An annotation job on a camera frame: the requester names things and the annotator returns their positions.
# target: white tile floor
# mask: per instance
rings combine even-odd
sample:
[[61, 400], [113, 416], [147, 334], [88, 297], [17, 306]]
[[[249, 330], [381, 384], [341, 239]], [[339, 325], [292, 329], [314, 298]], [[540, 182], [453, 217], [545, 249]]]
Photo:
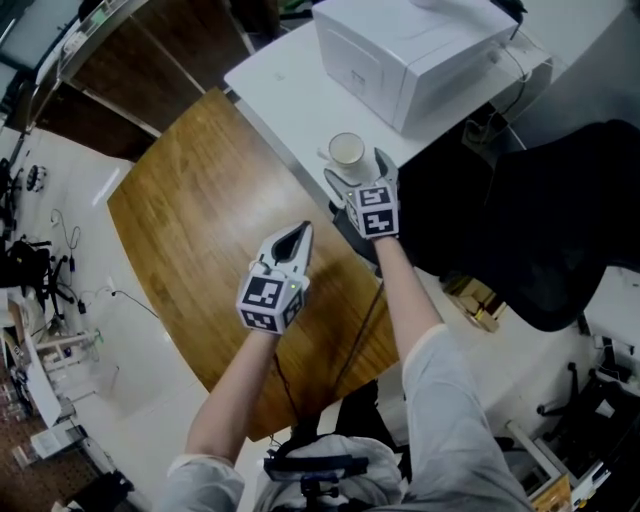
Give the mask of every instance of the white tile floor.
[[[8, 155], [16, 138], [8, 130], [0, 134], [3, 155]], [[17, 167], [28, 169], [33, 164], [49, 169], [49, 181], [39, 195], [24, 193], [19, 234], [50, 239], [54, 252], [62, 255], [69, 251], [61, 226], [51, 225], [51, 210], [63, 212], [69, 234], [73, 226], [81, 227], [74, 251], [73, 288], [89, 309], [81, 317], [75, 308], [67, 308], [69, 322], [76, 328], [99, 328], [104, 338], [98, 346], [101, 360], [120, 368], [107, 396], [91, 396], [77, 404], [79, 421], [132, 480], [137, 489], [135, 503], [148, 510], [207, 394], [158, 320], [126, 298], [91, 292], [115, 286], [147, 303], [106, 207], [106, 199], [131, 164], [40, 131], [28, 138]], [[435, 278], [424, 273], [420, 277], [466, 354], [492, 428], [497, 433], [508, 419], [516, 419], [526, 431], [539, 429], [536, 406], [568, 394], [568, 361], [575, 361], [586, 373], [595, 357], [591, 340], [574, 329], [541, 333], [510, 311], [503, 316], [499, 332], [489, 335], [461, 316]], [[394, 367], [380, 379], [379, 402], [393, 434], [402, 440], [406, 428], [399, 375]], [[277, 439], [286, 440], [286, 435], [281, 433]], [[268, 439], [248, 441], [240, 456], [238, 469], [247, 482], [243, 512], [252, 507], [258, 463], [267, 447]]]

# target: white cup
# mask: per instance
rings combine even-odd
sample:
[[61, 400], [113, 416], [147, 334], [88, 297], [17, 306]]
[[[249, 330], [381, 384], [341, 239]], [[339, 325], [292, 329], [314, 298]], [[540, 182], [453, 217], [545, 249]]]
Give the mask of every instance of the white cup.
[[328, 155], [318, 148], [318, 156], [340, 167], [352, 167], [364, 157], [364, 141], [355, 133], [343, 132], [329, 141]]

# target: wooden cabinet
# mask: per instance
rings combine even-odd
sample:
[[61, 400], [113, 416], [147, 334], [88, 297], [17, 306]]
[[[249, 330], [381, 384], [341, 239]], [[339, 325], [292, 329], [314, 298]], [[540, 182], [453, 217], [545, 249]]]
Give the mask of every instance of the wooden cabinet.
[[37, 126], [107, 156], [137, 161], [155, 138], [70, 85], [60, 84]]
[[72, 77], [163, 132], [248, 56], [222, 0], [149, 0]]

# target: wooden table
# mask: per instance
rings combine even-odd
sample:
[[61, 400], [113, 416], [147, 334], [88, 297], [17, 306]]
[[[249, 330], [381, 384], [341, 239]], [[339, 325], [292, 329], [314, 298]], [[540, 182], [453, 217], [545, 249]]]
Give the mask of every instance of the wooden table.
[[[250, 261], [264, 238], [302, 220], [314, 227], [310, 302], [278, 347], [301, 414], [320, 412], [397, 360], [381, 299], [337, 397], [330, 396], [377, 282], [220, 91], [207, 93], [162, 135], [113, 194], [109, 209], [151, 304], [207, 389], [247, 335], [234, 304]], [[294, 423], [272, 370], [249, 437]]]

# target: white printer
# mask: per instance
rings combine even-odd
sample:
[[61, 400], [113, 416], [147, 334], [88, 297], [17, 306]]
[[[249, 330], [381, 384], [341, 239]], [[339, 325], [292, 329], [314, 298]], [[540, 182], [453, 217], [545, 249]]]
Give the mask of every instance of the white printer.
[[327, 73], [399, 132], [486, 72], [517, 27], [489, 0], [325, 0], [313, 17]]

